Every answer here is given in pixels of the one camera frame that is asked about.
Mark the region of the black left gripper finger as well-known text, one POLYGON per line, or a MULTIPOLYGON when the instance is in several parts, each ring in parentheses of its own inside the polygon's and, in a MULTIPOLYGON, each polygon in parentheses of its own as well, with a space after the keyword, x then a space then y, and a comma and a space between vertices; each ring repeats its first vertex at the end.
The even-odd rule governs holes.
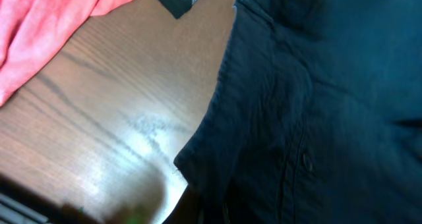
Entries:
POLYGON ((195 189, 187 186, 163 224, 199 224, 202 211, 202 198, 195 189))

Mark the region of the navy blue shorts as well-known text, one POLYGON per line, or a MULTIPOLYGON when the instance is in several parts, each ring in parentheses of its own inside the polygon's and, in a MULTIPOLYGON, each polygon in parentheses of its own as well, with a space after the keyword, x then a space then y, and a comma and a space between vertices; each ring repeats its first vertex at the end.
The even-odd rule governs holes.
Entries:
POLYGON ((204 223, 421 222, 421 0, 235 0, 175 165, 204 223))

